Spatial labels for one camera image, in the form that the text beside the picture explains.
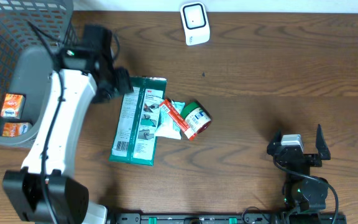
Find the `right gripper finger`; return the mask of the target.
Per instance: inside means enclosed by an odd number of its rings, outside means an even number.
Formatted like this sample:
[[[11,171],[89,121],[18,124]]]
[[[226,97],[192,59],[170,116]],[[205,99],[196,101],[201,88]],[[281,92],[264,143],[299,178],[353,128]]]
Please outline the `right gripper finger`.
[[[318,124],[316,130],[316,144],[315,144],[319,155],[330,155],[329,148],[324,140],[323,130],[320,124]]]
[[[267,146],[267,154],[268,155],[275,155],[279,148],[281,147],[281,140],[282,140],[282,132],[277,131],[273,136],[273,139],[269,142]]]

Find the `green sponge pack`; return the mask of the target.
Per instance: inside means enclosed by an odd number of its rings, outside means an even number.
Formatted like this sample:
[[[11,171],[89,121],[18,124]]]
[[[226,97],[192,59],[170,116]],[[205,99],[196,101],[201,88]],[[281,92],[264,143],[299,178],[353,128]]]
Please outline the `green sponge pack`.
[[[109,160],[153,166],[160,123],[159,105],[164,100],[165,78],[132,77],[133,92],[124,95]]]

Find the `teal white snack pouch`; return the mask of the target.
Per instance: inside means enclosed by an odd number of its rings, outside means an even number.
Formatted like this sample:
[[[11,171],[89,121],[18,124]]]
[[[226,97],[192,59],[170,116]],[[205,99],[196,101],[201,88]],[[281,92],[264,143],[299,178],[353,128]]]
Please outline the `teal white snack pouch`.
[[[155,131],[156,137],[164,137],[170,139],[181,139],[181,129],[174,122],[174,120],[168,115],[164,108],[160,107],[160,119],[158,127]]]

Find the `red white packet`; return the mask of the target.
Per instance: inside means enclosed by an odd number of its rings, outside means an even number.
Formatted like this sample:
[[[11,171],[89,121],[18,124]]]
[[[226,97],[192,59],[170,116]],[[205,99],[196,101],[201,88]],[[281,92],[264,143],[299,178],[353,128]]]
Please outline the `red white packet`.
[[[185,136],[190,140],[194,140],[196,133],[191,128],[191,126],[181,117],[178,111],[173,107],[171,102],[168,99],[165,99],[161,102],[160,108],[166,112],[166,114],[171,117],[171,119],[177,124],[177,126],[182,130]]]

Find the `green lid jar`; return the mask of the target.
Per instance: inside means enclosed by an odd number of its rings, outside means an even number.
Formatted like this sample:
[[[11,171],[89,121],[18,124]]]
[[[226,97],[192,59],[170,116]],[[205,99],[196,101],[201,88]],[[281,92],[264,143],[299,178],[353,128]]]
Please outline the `green lid jar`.
[[[196,134],[202,133],[212,122],[207,112],[197,102],[185,106],[180,115]]]

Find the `orange juice carton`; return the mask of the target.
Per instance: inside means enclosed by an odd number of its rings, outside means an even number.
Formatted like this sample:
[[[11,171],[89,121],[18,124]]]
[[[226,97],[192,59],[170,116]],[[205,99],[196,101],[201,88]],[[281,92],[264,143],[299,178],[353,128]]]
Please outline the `orange juice carton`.
[[[24,109],[24,104],[24,95],[6,93],[0,116],[2,118],[20,119]]]
[[[32,125],[30,123],[5,123],[2,130],[3,137],[17,137],[25,134]]]

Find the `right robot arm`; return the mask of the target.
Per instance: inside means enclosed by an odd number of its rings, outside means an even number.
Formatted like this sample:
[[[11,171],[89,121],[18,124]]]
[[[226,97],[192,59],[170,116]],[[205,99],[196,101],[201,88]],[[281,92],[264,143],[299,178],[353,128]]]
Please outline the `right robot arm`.
[[[299,134],[283,135],[280,131],[269,142],[267,154],[273,157],[273,164],[286,173],[282,187],[285,209],[272,214],[270,223],[322,223],[319,212],[326,208],[328,190],[333,192],[335,208],[338,208],[337,194],[328,181],[310,174],[312,167],[321,167],[323,161],[331,158],[320,125],[315,146],[317,153],[305,153]]]

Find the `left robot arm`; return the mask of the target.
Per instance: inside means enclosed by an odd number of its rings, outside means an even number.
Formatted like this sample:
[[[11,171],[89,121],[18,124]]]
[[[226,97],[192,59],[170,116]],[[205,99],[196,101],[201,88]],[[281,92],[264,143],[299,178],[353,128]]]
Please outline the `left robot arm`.
[[[40,128],[20,170],[7,170],[2,187],[24,222],[106,223],[108,209],[90,201],[74,179],[75,155],[92,103],[131,93],[125,68],[114,68],[110,44],[64,47],[51,56],[50,91]]]

